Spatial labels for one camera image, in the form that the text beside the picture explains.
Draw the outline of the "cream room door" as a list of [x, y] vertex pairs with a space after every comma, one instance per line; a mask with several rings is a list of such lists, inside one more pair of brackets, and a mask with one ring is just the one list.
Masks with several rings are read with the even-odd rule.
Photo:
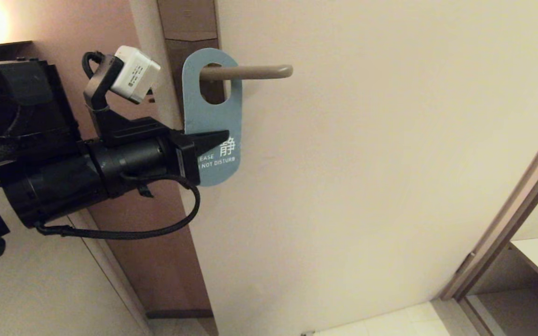
[[538, 0], [216, 0], [241, 165], [190, 225], [219, 336], [432, 299], [538, 151]]

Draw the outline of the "dark wall lamp bracket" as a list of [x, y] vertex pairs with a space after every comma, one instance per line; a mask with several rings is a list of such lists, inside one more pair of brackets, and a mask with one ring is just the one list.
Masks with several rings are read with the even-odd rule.
[[22, 56], [24, 49], [32, 45], [32, 41], [6, 42], [0, 44], [0, 61], [16, 60]]

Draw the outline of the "dark brown baseboard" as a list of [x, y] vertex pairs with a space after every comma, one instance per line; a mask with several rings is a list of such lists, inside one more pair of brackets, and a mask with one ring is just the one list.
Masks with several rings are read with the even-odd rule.
[[211, 309], [192, 310], [155, 310], [147, 311], [148, 319], [191, 319], [191, 318], [214, 318]]

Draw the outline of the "blue and white door hanger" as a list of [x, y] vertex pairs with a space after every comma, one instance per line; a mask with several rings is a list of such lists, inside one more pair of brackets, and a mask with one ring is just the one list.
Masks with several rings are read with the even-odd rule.
[[205, 48], [192, 53], [182, 68], [182, 96], [186, 134], [228, 130], [227, 140], [204, 153], [198, 160], [200, 186], [211, 187], [228, 180], [241, 164], [243, 87], [231, 79], [230, 96], [221, 104], [210, 104], [200, 89], [200, 73], [208, 64], [235, 67], [237, 62], [220, 49]]

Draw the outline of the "beige closet panel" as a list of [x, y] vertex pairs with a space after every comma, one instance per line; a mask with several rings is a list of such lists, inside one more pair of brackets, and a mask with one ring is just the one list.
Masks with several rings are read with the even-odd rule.
[[[20, 9], [4, 20], [7, 41], [35, 42], [29, 56], [57, 64], [70, 105], [85, 138], [95, 136], [84, 106], [84, 52], [138, 46], [126, 2], [86, 2], [48, 13]], [[0, 336], [151, 336], [133, 306], [107, 246], [97, 240], [41, 236], [24, 228], [0, 189], [0, 213], [11, 228], [0, 258]]]

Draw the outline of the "brown wardrobe door frame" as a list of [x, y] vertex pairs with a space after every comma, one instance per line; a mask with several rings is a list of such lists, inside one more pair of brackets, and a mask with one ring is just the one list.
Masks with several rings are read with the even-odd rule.
[[475, 257], [465, 272], [453, 275], [438, 298], [462, 300], [497, 259], [517, 230], [538, 205], [538, 152], [472, 251]]

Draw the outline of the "metal frame hinge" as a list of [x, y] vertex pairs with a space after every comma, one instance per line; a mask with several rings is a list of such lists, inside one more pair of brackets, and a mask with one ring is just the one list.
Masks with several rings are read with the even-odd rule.
[[473, 261], [475, 257], [475, 252], [474, 251], [471, 251], [470, 253], [468, 253], [465, 257], [465, 259], [463, 259], [463, 261], [461, 262], [459, 268], [457, 268], [457, 270], [455, 271], [455, 275], [460, 275], [462, 273], [465, 272], [466, 268], [471, 264], [471, 262]]

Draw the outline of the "brown door lock plate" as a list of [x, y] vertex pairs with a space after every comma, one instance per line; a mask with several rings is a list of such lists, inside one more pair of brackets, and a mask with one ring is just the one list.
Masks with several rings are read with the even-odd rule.
[[195, 51], [220, 48], [216, 0], [156, 0], [162, 21], [180, 125], [184, 125], [182, 70]]

